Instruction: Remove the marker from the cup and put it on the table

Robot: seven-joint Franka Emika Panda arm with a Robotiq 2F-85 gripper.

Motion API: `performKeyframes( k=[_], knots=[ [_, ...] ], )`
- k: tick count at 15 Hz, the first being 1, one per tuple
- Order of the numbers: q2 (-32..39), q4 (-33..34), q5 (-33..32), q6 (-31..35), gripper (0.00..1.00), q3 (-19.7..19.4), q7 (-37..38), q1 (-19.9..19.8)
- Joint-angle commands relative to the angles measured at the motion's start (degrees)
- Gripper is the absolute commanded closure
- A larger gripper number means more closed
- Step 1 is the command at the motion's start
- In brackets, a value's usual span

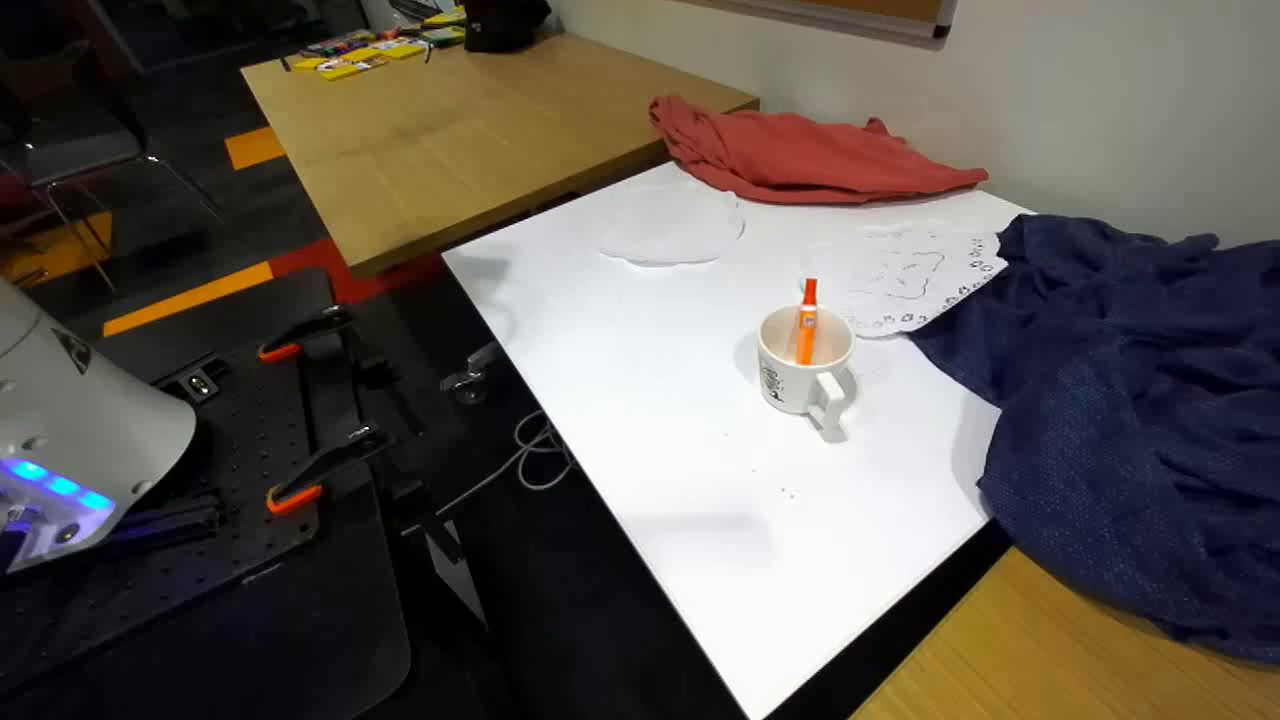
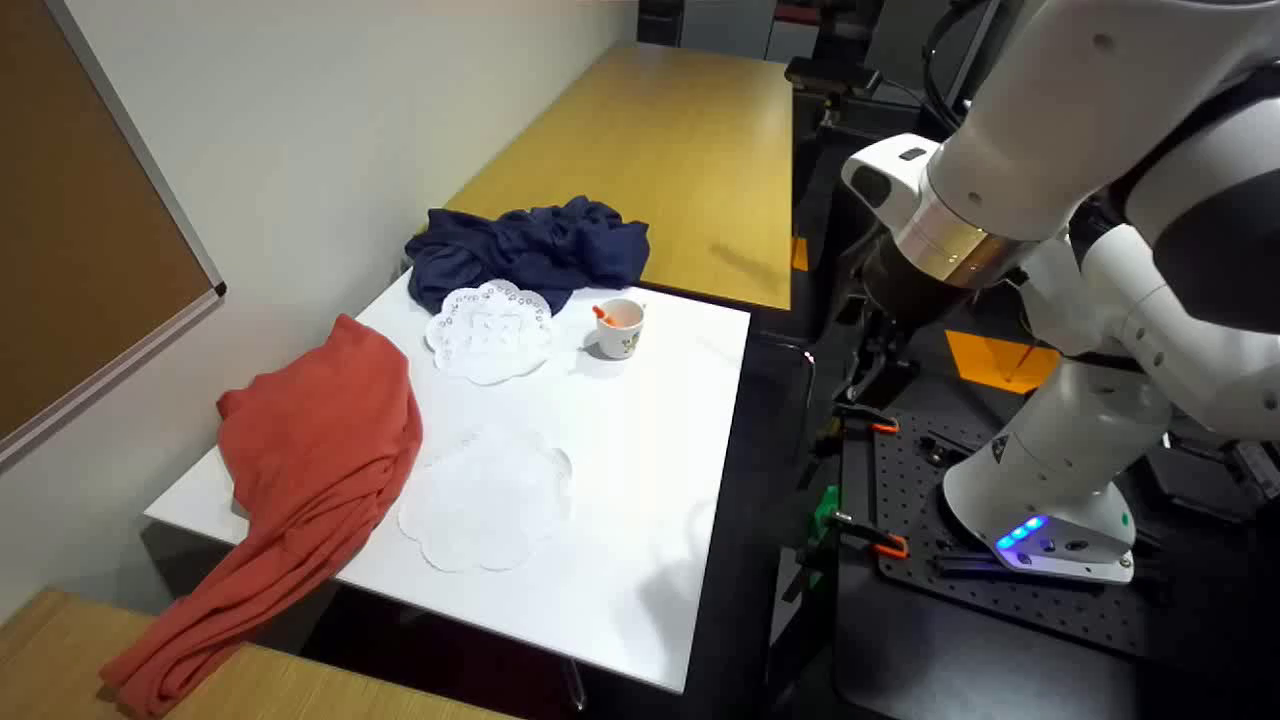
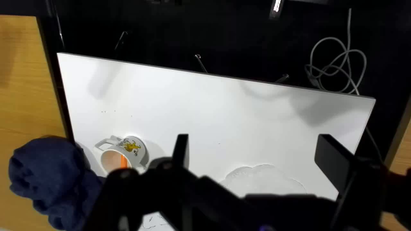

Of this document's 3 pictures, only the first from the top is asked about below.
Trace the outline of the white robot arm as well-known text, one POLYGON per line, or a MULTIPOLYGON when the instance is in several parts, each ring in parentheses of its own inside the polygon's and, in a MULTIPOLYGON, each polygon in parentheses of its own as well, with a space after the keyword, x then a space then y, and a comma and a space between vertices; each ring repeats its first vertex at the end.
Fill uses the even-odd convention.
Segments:
POLYGON ((115 366, 0 281, 0 573, 110 536, 190 446, 194 406, 115 366))

